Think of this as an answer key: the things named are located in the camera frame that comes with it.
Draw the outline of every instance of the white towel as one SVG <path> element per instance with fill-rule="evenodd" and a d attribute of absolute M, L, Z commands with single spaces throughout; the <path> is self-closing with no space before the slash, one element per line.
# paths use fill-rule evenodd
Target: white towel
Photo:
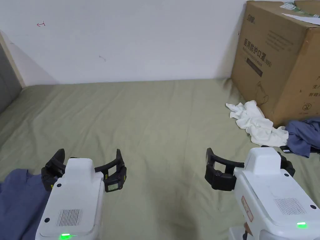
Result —
<path fill-rule="evenodd" d="M 269 147 L 280 147 L 287 145 L 289 137 L 284 126 L 275 129 L 273 122 L 265 118 L 256 101 L 246 102 L 244 105 L 227 104 L 231 110 L 230 118 L 235 118 L 239 128 L 251 135 L 251 142 Z"/>

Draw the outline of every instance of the red sticker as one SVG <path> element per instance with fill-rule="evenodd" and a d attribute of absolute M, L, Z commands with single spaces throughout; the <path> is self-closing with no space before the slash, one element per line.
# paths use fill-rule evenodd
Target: red sticker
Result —
<path fill-rule="evenodd" d="M 249 218 L 250 222 L 252 222 L 253 221 L 253 215 L 252 215 L 252 212 L 251 212 L 251 210 L 250 210 L 250 208 L 249 208 L 249 206 L 247 204 L 247 201 L 245 200 L 244 196 L 242 196 L 241 202 L 242 202 L 242 205 L 243 205 L 243 207 L 244 207 L 244 209 L 245 209 L 245 211 L 246 211 L 246 213 L 248 215 L 248 218 Z"/>

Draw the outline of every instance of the white paper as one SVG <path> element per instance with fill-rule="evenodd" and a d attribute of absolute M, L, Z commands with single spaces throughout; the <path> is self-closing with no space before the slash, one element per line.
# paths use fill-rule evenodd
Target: white paper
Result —
<path fill-rule="evenodd" d="M 300 20 L 300 21 L 303 21 L 303 22 L 308 22 L 308 23 L 320 25 L 320 18 L 299 17 L 299 16 L 290 15 L 290 14 L 284 14 L 284 13 L 283 13 L 283 15 L 288 16 L 288 17 L 291 17 L 291 18 L 295 18 L 295 19 Z"/>
<path fill-rule="evenodd" d="M 282 8 L 285 8 L 285 9 L 289 9 L 289 10 L 293 10 L 296 8 L 295 5 L 293 5 L 292 3 L 284 3 L 282 6 L 280 6 Z"/>

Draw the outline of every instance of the green bed sheet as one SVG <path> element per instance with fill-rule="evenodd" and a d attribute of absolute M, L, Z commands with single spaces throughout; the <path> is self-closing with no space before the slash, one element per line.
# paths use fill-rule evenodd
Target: green bed sheet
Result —
<path fill-rule="evenodd" d="M 244 162 L 258 147 L 229 118 L 243 101 L 230 79 L 32 86 L 0 115 L 0 180 L 39 174 L 59 149 L 95 166 L 121 149 L 122 190 L 105 193 L 103 239 L 227 239 L 244 218 L 232 192 L 204 179 L 205 153 Z M 286 155 L 320 205 L 319 155 Z"/>

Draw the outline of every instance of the headboard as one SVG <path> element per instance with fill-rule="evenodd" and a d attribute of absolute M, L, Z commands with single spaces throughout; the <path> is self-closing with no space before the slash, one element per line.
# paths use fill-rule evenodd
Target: headboard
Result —
<path fill-rule="evenodd" d="M 22 90 L 21 75 L 0 33 L 0 113 L 16 99 Z"/>

